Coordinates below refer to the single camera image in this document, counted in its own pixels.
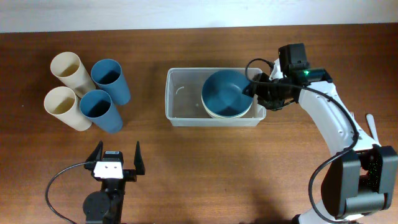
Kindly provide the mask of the blue bowl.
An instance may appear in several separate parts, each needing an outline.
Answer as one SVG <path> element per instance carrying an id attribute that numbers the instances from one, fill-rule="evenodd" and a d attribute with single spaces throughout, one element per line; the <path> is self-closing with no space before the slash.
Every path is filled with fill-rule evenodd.
<path id="1" fill-rule="evenodd" d="M 249 80 L 240 72 L 217 71 L 203 84 L 203 104 L 210 112 L 225 118 L 244 114 L 253 103 L 253 98 L 243 93 L 249 84 Z"/>

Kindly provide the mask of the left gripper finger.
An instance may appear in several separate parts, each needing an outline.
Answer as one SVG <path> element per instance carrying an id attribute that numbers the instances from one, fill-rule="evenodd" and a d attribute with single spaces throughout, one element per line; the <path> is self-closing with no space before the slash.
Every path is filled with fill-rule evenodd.
<path id="1" fill-rule="evenodd" d="M 94 151 L 88 156 L 86 162 L 100 161 L 103 153 L 103 141 L 100 141 Z"/>
<path id="2" fill-rule="evenodd" d="M 139 141 L 136 142 L 136 150 L 134 155 L 134 166 L 137 175 L 145 175 L 146 168 L 141 154 L 141 147 Z"/>

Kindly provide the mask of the cream cup front left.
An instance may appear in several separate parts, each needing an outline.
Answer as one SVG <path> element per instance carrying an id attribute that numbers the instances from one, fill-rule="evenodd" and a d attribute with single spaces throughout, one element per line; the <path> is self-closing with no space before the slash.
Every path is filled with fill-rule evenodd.
<path id="1" fill-rule="evenodd" d="M 44 98 L 44 108 L 48 114 L 56 117 L 76 131 L 85 131 L 92 122 L 79 108 L 80 99 L 75 92 L 66 86 L 50 90 Z"/>

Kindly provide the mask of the cream cup back left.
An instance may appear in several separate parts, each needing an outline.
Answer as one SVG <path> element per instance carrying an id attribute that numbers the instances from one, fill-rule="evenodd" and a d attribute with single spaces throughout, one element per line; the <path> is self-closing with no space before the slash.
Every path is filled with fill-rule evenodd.
<path id="1" fill-rule="evenodd" d="M 50 63 L 50 71 L 80 98 L 96 89 L 79 56 L 73 52 L 56 55 Z"/>

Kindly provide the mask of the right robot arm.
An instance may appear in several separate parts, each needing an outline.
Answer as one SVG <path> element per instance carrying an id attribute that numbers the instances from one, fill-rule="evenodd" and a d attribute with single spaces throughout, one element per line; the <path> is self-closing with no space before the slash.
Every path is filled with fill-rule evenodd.
<path id="1" fill-rule="evenodd" d="M 397 153 L 368 136 L 340 99 L 324 68 L 311 68 L 303 43 L 279 48 L 279 61 L 267 62 L 281 76 L 259 73 L 243 94 L 258 97 L 268 110 L 298 103 L 313 119 L 331 157 L 313 172 L 308 183 L 312 205 L 292 223 L 355 223 L 387 210 L 392 204 Z"/>

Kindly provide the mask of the blue cup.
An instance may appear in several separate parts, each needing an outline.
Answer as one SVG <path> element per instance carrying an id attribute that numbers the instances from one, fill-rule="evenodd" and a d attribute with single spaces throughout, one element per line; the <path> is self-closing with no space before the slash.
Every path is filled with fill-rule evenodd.
<path id="1" fill-rule="evenodd" d="M 110 58 L 96 62 L 91 69 L 91 79 L 106 91 L 117 105 L 125 105 L 131 99 L 131 93 L 121 65 Z"/>
<path id="2" fill-rule="evenodd" d="M 107 133 L 117 133 L 123 120 L 110 95 L 103 90 L 91 90 L 80 100 L 80 111 L 90 121 Z"/>

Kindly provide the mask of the blue cup front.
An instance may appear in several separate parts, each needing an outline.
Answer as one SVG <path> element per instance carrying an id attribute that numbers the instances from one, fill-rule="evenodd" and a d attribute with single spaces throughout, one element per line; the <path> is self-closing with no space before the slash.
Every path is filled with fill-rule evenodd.
<path id="1" fill-rule="evenodd" d="M 80 100 L 80 111 L 90 121 L 107 133 L 117 133 L 123 120 L 110 95 L 103 90 L 91 90 Z"/>

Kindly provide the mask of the white plastic spoon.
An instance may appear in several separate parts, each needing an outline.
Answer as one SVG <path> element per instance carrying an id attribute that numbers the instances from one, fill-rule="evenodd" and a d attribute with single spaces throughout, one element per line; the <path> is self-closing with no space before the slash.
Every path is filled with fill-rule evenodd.
<path id="1" fill-rule="evenodd" d="M 369 130 L 370 130 L 370 132 L 371 132 L 371 135 L 372 135 L 373 139 L 374 139 L 378 144 L 380 144 L 379 138 L 378 138 L 378 135 L 377 135 L 376 122 L 375 122 L 375 120 L 374 120 L 374 116 L 373 116 L 372 114 L 368 113 L 368 114 L 366 115 L 366 121 L 367 121 L 367 123 L 368 123 Z"/>

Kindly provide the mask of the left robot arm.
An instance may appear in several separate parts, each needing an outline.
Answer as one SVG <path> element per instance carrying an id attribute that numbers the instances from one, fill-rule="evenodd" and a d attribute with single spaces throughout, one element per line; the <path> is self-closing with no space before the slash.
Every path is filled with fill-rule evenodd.
<path id="1" fill-rule="evenodd" d="M 134 169 L 124 169 L 121 151 L 103 151 L 100 141 L 86 159 L 84 168 L 101 182 L 99 191 L 89 194 L 83 202 L 86 223 L 121 223 L 125 186 L 136 182 L 138 175 L 145 175 L 146 168 L 141 155 L 140 144 L 136 143 Z"/>

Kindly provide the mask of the blue cup back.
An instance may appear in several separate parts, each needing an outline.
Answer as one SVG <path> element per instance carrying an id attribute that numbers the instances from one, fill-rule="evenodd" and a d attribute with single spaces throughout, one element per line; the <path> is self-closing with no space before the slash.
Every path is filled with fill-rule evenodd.
<path id="1" fill-rule="evenodd" d="M 91 79 L 106 91 L 117 105 L 125 105 L 131 99 L 131 93 L 121 65 L 110 58 L 96 62 L 91 69 Z"/>

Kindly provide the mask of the clear plastic container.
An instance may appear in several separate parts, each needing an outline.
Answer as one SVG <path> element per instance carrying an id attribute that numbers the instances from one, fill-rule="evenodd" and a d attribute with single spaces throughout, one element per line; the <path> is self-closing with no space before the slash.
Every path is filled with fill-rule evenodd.
<path id="1" fill-rule="evenodd" d="M 265 107 L 253 103 L 240 118 L 212 118 L 203 106 L 201 90 L 206 79 L 221 68 L 171 68 L 165 85 L 165 115 L 173 126 L 250 127 L 266 117 Z"/>

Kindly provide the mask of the cream bowl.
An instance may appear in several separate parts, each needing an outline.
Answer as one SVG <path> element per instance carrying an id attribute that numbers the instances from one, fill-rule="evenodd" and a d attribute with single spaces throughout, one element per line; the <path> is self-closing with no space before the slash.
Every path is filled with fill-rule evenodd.
<path id="1" fill-rule="evenodd" d="M 249 111 L 249 109 L 247 109 L 246 111 L 243 111 L 242 113 L 240 113 L 240 114 L 237 114 L 237 115 L 234 115 L 234 116 L 222 116 L 222 115 L 219 115 L 219 114 L 216 114 L 216 113 L 214 113 L 214 112 L 212 112 L 212 111 L 210 111 L 210 110 L 208 110 L 208 109 L 206 109 L 205 110 L 207 113 L 208 113 L 208 115 L 210 116 L 210 117 L 212 117 L 212 118 L 221 118 L 221 119 L 235 119 L 235 118 L 241 118 L 241 117 L 243 117 L 248 111 Z"/>
<path id="2" fill-rule="evenodd" d="M 204 107 L 204 109 L 208 109 L 207 107 L 206 107 L 206 105 L 205 105 L 205 102 L 203 101 L 203 99 L 201 99 L 201 102 L 202 102 L 202 104 L 203 104 L 203 107 Z"/>

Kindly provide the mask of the cream cup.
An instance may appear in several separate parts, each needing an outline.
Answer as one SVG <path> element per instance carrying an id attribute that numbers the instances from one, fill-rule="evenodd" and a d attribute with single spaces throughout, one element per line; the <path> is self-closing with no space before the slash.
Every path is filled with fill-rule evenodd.
<path id="1" fill-rule="evenodd" d="M 76 131 L 85 131 L 92 122 L 79 108 L 80 99 L 75 92 L 66 86 L 50 90 L 44 98 L 44 108 L 48 114 L 56 117 Z"/>
<path id="2" fill-rule="evenodd" d="M 73 52 L 56 55 L 50 63 L 50 71 L 80 98 L 96 89 L 79 56 Z"/>

